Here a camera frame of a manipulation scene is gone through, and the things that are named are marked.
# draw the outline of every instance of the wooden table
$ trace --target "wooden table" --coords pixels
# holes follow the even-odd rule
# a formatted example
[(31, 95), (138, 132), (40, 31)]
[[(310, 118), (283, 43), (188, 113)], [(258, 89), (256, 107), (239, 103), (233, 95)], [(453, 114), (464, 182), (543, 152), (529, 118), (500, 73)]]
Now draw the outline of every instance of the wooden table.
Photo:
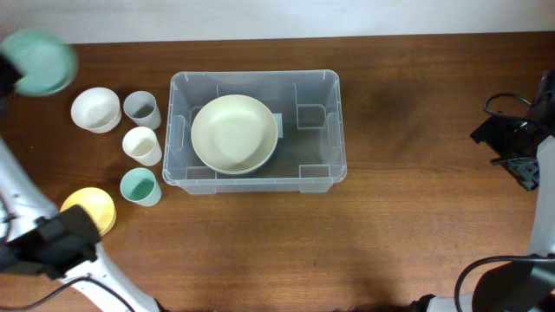
[[(451, 296), (472, 261), (526, 251), (537, 193), (526, 192), (469, 134), (481, 105), (509, 91), (531, 99), (554, 66), (555, 33), (381, 36), (77, 46), (80, 70), (60, 94), (16, 97), (0, 133), (57, 204), (84, 186), (110, 193), (113, 260), (172, 311), (331, 311)], [(341, 78), (349, 173), (325, 194), (190, 196), (166, 185), (153, 208), (119, 192), (138, 166), (121, 150), (134, 124), (112, 132), (75, 126), (72, 100), (111, 88), (153, 93), (163, 119), (179, 71), (330, 68)], [(156, 133), (166, 134), (163, 121)], [(473, 289), (479, 270), (468, 278)], [(21, 305), (58, 287), (0, 276), (0, 302)], [(43, 311), (96, 311), (74, 290)]]

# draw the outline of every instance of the plastic bin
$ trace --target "plastic bin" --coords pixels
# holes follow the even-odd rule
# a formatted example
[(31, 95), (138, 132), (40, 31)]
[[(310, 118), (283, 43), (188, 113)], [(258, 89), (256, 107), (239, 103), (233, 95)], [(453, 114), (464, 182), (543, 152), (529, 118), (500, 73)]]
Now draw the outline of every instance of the plastic bin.
[[(270, 160), (255, 172), (240, 176), (205, 166), (191, 144), (191, 125), (199, 110), (229, 94), (263, 102), (283, 129)], [(172, 78), (162, 172), (169, 185), (189, 194), (326, 192), (346, 175), (339, 77), (335, 72), (181, 72)]]

